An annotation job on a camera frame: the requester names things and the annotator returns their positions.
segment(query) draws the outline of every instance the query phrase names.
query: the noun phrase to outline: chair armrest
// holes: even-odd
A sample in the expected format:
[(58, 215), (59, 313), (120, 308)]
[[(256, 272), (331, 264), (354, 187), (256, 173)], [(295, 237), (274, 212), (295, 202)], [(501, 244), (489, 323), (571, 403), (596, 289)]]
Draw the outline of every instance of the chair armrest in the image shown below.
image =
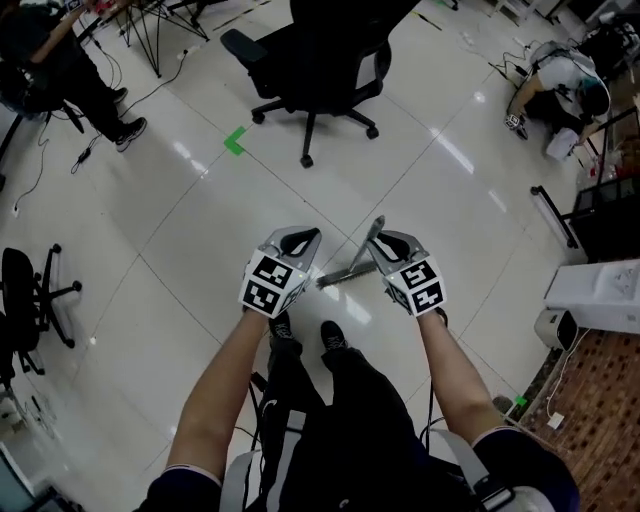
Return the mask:
[(235, 28), (222, 34), (220, 41), (230, 53), (243, 62), (254, 63), (267, 56), (264, 47)]

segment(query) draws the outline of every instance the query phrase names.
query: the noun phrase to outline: green tape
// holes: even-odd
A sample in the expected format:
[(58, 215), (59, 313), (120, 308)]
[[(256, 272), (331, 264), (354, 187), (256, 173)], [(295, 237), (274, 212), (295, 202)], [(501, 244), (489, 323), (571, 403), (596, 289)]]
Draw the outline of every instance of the green tape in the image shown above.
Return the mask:
[(238, 126), (238, 128), (236, 128), (235, 131), (231, 135), (229, 135), (229, 137), (227, 137), (224, 141), (225, 147), (236, 156), (244, 153), (244, 148), (240, 144), (238, 144), (236, 141), (240, 137), (242, 137), (242, 135), (246, 131), (247, 130), (245, 129), (244, 126)]

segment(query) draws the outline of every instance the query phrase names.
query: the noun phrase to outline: stand leg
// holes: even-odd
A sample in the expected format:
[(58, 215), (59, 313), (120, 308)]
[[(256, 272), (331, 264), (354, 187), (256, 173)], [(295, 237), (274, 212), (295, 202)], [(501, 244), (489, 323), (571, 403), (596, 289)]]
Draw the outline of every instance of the stand leg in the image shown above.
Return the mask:
[(313, 160), (309, 156), (309, 147), (311, 147), (311, 137), (313, 135), (313, 127), (316, 124), (316, 114), (314, 112), (309, 112), (309, 116), (307, 117), (307, 129), (304, 132), (304, 145), (302, 146), (302, 158), (300, 159), (300, 163), (302, 167), (308, 169), (313, 165)]
[(273, 110), (278, 110), (281, 108), (285, 108), (284, 100), (272, 101), (271, 103), (267, 103), (266, 105), (262, 105), (261, 107), (254, 108), (251, 111), (253, 122), (256, 124), (262, 124), (262, 122), (264, 121), (265, 112), (272, 112)]
[(363, 116), (360, 112), (356, 112), (355, 110), (351, 110), (345, 114), (347, 117), (353, 119), (354, 121), (358, 121), (359, 123), (365, 125), (367, 127), (367, 137), (370, 139), (375, 139), (380, 132), (376, 128), (376, 123), (374, 123), (367, 116)]

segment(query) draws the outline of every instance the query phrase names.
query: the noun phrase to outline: chair base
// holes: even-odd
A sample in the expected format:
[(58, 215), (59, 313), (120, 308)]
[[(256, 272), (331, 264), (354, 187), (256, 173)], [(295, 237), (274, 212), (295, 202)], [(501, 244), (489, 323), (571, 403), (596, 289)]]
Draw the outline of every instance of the chair base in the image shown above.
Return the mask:
[[(286, 109), (290, 114), (295, 112), (295, 110), (292, 110), (286, 106), (284, 100), (276, 100), (272, 101), (271, 103), (267, 103), (266, 105), (262, 105), (261, 107), (254, 108), (251, 111), (252, 120), (256, 124), (262, 124), (264, 122), (264, 114), (266, 112), (272, 112), (281, 108)], [(366, 134), (370, 140), (376, 139), (380, 135), (378, 128), (376, 128), (376, 123), (374, 123), (367, 116), (362, 115), (360, 112), (352, 109), (347, 112), (345, 116), (365, 125), (367, 127)], [(313, 137), (313, 128), (315, 126), (315, 123), (316, 113), (309, 112), (309, 115), (307, 116), (307, 126), (304, 133), (304, 143), (302, 146), (302, 158), (300, 158), (300, 164), (305, 169), (309, 169), (313, 166), (313, 159), (309, 155), (309, 148), (311, 147), (311, 138)]]
[(49, 283), (51, 281), (51, 264), (53, 261), (54, 254), (60, 254), (62, 251), (62, 247), (58, 244), (54, 244), (51, 249), (49, 249), (49, 253), (47, 254), (47, 262), (44, 267), (44, 276), (36, 273), (33, 275), (33, 287), (36, 292), (35, 302), (40, 304), (40, 312), (39, 312), (39, 322), (38, 327), (40, 331), (46, 332), (49, 330), (49, 325), (53, 324), (53, 328), (56, 330), (56, 333), (64, 343), (69, 348), (74, 348), (76, 346), (76, 342), (67, 337), (62, 329), (62, 325), (60, 324), (57, 315), (53, 310), (52, 301), (57, 299), (58, 297), (62, 297), (63, 295), (67, 295), (72, 292), (80, 292), (82, 290), (82, 283), (80, 281), (74, 281), (71, 286), (67, 288), (62, 288), (60, 290), (50, 291)]

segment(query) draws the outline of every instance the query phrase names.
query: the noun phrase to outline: black pants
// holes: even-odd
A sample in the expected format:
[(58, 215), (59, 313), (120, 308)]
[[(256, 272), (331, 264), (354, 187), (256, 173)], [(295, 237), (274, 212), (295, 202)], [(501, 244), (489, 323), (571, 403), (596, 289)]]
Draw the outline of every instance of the black pants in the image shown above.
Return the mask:
[(553, 133), (558, 133), (562, 128), (569, 128), (580, 135), (584, 130), (585, 123), (562, 108), (555, 91), (536, 93), (524, 108), (529, 118), (547, 123)]
[(51, 87), (54, 93), (73, 103), (93, 127), (115, 142), (125, 133), (125, 124), (113, 104), (114, 90), (100, 78), (98, 68), (84, 53)]
[(359, 350), (329, 351), (323, 361), (333, 374), (334, 399), (326, 406), (300, 361), (301, 353), (297, 341), (272, 342), (260, 405), (263, 491), (275, 480), (292, 409), (306, 413), (307, 419), (287, 473), (282, 510), (301, 510), (298, 499), (307, 511), (332, 510), (345, 498), (359, 502), (356, 509), (370, 509), (380, 504), (382, 495), (371, 492), (378, 482), (393, 489), (396, 480), (408, 486), (418, 479), (416, 468), (421, 457), (426, 461), (426, 453), (391, 382)]

